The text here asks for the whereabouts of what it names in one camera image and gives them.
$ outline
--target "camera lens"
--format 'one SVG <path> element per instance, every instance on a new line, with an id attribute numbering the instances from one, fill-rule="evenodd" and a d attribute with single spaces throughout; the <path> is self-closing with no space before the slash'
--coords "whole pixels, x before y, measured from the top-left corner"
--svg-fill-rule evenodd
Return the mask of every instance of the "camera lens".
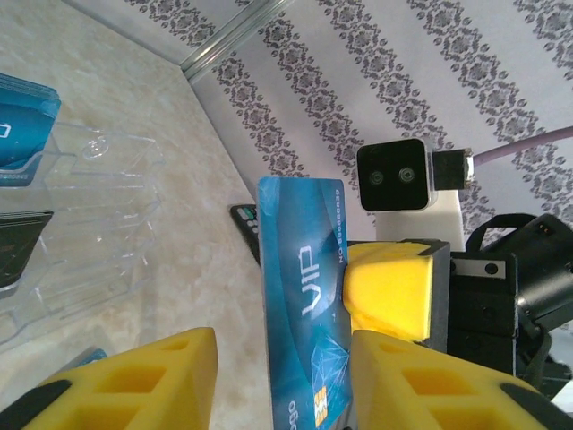
<path id="1" fill-rule="evenodd" d="M 402 181 L 404 184 L 409 184 L 415 178 L 414 170 L 412 170 L 411 168 L 400 169 L 399 175 L 400 175 L 400 181 Z"/>
<path id="2" fill-rule="evenodd" d="M 383 180 L 384 180 L 384 175 L 382 174 L 382 172 L 380 172 L 378 170 L 374 170 L 370 174 L 370 183 L 372 185 L 380 185 Z"/>

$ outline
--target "remote control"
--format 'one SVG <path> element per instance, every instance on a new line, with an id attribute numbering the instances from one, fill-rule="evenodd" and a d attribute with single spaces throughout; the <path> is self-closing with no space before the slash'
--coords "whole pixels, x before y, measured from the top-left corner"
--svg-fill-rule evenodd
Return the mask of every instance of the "remote control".
<path id="1" fill-rule="evenodd" d="M 261 264 L 259 251 L 259 220 L 256 204 L 237 204 L 230 209 L 231 218 L 243 235 L 244 241 L 251 249 L 252 256 Z"/>

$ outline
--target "clear acrylic card holder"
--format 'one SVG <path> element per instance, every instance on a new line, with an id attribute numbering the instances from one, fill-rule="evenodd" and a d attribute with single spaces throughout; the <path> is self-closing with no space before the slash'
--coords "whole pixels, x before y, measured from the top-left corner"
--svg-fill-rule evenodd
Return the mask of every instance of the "clear acrylic card holder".
<path id="1" fill-rule="evenodd" d="M 2 213 L 54 213 L 21 278 L 0 288 L 0 351 L 150 280 L 164 164 L 152 139 L 56 123 L 32 183 L 0 188 Z"/>

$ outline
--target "beige marble surface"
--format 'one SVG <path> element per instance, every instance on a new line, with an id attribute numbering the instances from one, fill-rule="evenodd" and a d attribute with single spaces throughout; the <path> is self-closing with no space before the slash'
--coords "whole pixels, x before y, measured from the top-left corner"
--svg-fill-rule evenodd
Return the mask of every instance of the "beige marble surface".
<path id="1" fill-rule="evenodd" d="M 175 65 L 56 0 L 0 3 L 0 72 L 58 89 L 59 120 L 158 140 L 155 283 L 0 356 L 0 409 L 85 348 L 121 352 L 197 326 L 218 337 L 212 429 L 269 428 L 261 275 L 227 215 L 251 200 Z"/>

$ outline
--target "camera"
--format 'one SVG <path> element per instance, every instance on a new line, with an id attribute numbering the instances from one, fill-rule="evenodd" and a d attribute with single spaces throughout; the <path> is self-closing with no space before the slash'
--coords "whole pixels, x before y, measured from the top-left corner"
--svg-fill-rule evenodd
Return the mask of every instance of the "camera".
<path id="1" fill-rule="evenodd" d="M 356 164 L 367 211 L 421 211 L 436 200 L 432 154 L 421 139 L 363 146 Z"/>

